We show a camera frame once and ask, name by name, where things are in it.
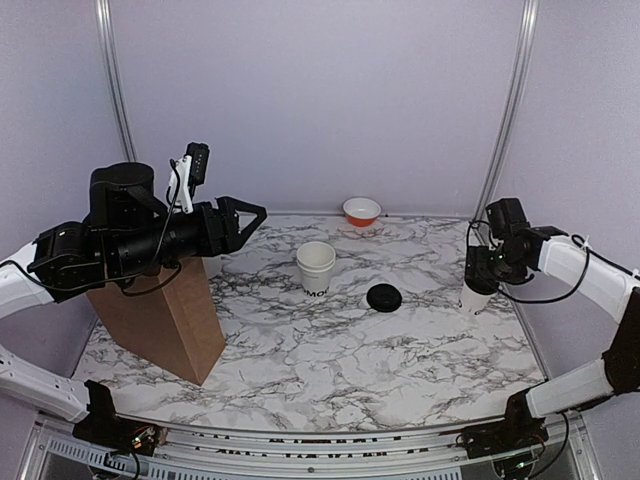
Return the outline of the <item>left corner aluminium post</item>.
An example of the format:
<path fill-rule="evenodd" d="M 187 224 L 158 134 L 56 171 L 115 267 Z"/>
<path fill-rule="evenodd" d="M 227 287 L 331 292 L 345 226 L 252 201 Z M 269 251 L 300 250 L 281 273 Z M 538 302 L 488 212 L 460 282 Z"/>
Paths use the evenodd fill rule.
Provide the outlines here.
<path fill-rule="evenodd" d="M 122 87 L 116 39 L 111 18 L 111 3 L 108 0 L 96 0 L 95 7 L 103 64 L 119 138 L 125 160 L 135 163 L 138 161 L 138 156 L 134 145 Z"/>

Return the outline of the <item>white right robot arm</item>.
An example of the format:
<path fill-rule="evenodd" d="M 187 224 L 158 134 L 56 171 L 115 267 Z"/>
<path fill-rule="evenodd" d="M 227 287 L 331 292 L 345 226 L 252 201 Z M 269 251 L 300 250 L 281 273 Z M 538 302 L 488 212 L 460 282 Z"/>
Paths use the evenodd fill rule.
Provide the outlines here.
<path fill-rule="evenodd" d="M 528 390 L 512 395 L 495 438 L 515 448 L 529 437 L 535 421 L 550 414 L 597 404 L 639 390 L 639 273 L 603 260 L 577 235 L 551 227 L 505 231 L 498 245 L 467 243 L 459 305 L 479 313 L 502 285 L 523 285 L 543 274 L 568 285 L 559 303 L 579 294 L 617 325 L 607 350 L 597 359 Z"/>

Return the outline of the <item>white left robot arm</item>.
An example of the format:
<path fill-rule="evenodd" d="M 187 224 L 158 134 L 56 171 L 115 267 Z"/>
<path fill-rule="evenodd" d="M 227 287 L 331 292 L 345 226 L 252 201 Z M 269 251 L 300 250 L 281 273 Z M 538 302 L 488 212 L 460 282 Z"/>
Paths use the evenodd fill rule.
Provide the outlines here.
<path fill-rule="evenodd" d="M 225 347 L 203 262 L 239 251 L 267 217 L 231 197 L 192 203 L 203 178 L 174 163 L 162 202 L 150 166 L 96 169 L 84 220 L 41 233 L 2 262 L 2 314 L 87 295 L 121 347 L 203 384 Z"/>

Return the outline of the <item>single white paper cup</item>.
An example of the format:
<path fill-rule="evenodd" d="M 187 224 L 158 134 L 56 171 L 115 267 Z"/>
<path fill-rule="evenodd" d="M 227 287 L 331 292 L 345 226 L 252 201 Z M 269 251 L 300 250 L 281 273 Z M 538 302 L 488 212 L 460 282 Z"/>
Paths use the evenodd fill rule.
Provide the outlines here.
<path fill-rule="evenodd" d="M 486 308 L 492 297 L 493 294 L 478 293 L 464 283 L 458 306 L 460 311 L 467 316 L 479 315 Z"/>

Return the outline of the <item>black coffee cup lid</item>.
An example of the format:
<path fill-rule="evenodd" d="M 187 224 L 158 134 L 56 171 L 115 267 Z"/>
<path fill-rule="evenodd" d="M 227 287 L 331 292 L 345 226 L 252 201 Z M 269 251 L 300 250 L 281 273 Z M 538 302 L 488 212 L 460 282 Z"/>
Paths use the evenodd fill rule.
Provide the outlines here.
<path fill-rule="evenodd" d="M 482 296 L 494 295 L 498 290 L 498 285 L 495 282 L 485 281 L 482 279 L 466 279 L 465 285 L 475 294 Z"/>

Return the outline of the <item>white paper cups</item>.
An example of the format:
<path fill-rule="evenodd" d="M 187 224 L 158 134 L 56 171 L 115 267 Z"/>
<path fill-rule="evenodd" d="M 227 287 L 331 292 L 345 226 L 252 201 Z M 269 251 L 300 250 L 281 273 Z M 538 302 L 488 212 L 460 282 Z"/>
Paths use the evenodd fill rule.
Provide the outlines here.
<path fill-rule="evenodd" d="M 321 241 L 306 242 L 296 251 L 296 263 L 303 292 L 310 298 L 326 297 L 336 263 L 334 248 Z"/>

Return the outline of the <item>orange white bowl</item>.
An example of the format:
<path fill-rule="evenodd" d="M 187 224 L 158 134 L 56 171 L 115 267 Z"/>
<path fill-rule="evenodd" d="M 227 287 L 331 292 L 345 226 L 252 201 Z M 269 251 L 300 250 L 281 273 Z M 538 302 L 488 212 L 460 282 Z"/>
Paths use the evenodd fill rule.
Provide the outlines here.
<path fill-rule="evenodd" d="M 348 223 L 359 228 L 371 226 L 381 214 L 380 205 L 364 197 L 350 198 L 342 208 Z"/>

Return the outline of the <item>right corner aluminium post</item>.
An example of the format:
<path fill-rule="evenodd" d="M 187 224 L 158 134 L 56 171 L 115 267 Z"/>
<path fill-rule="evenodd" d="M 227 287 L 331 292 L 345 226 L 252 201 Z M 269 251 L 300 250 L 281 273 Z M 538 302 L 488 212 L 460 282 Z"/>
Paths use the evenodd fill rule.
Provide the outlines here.
<path fill-rule="evenodd" d="M 500 173 L 506 161 L 509 141 L 529 73 L 539 6 L 540 2 L 538 0 L 526 0 L 523 2 L 509 88 L 489 167 L 473 214 L 474 220 L 480 220 L 483 217 L 484 209 L 496 191 Z"/>

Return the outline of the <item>brown paper bag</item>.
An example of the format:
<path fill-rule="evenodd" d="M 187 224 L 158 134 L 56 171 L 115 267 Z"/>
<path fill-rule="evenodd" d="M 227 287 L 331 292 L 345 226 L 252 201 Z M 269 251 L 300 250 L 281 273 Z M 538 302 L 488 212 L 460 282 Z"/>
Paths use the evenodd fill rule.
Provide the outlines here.
<path fill-rule="evenodd" d="M 205 382 L 226 346 L 201 258 L 181 261 L 181 273 L 135 280 L 133 296 L 109 284 L 87 297 L 113 340 L 127 351 L 196 385 Z"/>

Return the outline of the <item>corner aluminium post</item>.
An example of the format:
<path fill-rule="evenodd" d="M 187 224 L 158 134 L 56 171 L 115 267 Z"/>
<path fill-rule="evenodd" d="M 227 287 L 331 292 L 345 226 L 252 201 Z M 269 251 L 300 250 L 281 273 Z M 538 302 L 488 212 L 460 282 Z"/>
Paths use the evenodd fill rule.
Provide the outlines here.
<path fill-rule="evenodd" d="M 538 0 L 526 0 L 523 2 L 509 88 L 489 167 L 473 214 L 474 220 L 480 220 L 483 217 L 484 209 L 496 191 L 500 173 L 506 161 L 509 141 L 529 73 L 539 6 L 540 2 Z"/>
<path fill-rule="evenodd" d="M 103 64 L 119 138 L 125 160 L 135 163 L 138 161 L 138 156 L 134 145 L 122 87 L 116 39 L 111 18 L 111 3 L 108 0 L 96 0 L 95 7 Z"/>

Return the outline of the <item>front aluminium rail frame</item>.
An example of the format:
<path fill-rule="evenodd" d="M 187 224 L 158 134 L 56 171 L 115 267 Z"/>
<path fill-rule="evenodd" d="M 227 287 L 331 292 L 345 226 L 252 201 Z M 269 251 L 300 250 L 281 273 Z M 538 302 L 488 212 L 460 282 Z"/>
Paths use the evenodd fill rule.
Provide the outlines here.
<path fill-rule="evenodd" d="M 20 479 L 600 479 L 581 416 L 551 417 L 523 448 L 472 458 L 473 423 L 365 432 L 294 433 L 159 422 L 152 455 L 82 441 L 72 424 L 41 414 Z"/>

